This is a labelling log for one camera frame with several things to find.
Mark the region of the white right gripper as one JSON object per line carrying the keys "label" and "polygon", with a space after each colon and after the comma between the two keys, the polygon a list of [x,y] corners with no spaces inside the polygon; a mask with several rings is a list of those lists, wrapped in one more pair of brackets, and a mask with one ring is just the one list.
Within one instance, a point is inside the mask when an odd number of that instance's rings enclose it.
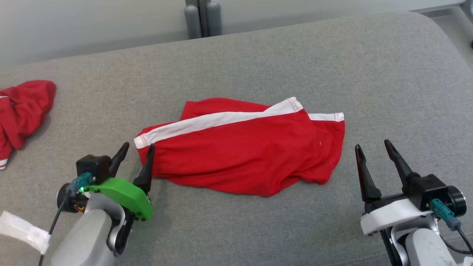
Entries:
{"label": "white right gripper", "polygon": [[[384,140],[388,156],[394,162],[402,182],[402,192],[409,192],[410,181],[420,175],[409,167],[404,158],[397,151],[392,142]],[[374,184],[368,167],[367,160],[359,144],[355,146],[360,192],[363,202],[372,202],[382,197],[380,190]],[[431,210],[420,211],[409,199],[399,199],[385,207],[380,207],[368,214],[362,215],[360,226],[364,235],[380,232],[382,229],[392,227],[393,231],[403,231],[415,228],[425,228],[439,234],[438,222],[433,217]]]}

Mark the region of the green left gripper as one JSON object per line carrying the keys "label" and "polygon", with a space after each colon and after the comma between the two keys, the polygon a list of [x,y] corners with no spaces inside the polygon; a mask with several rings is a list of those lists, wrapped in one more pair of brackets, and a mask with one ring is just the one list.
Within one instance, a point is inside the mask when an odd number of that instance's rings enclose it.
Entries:
{"label": "green left gripper", "polygon": [[[129,143],[123,143],[113,156],[110,177],[116,177],[129,146]],[[85,212],[87,207],[92,206],[92,197],[102,195],[129,211],[136,219],[149,220],[152,217],[153,207],[147,194],[152,186],[154,154],[155,145],[151,144],[142,170],[133,184],[116,178],[109,178],[101,184],[96,184],[94,178],[76,178],[72,183],[64,184],[57,194],[58,209],[70,213]]]}

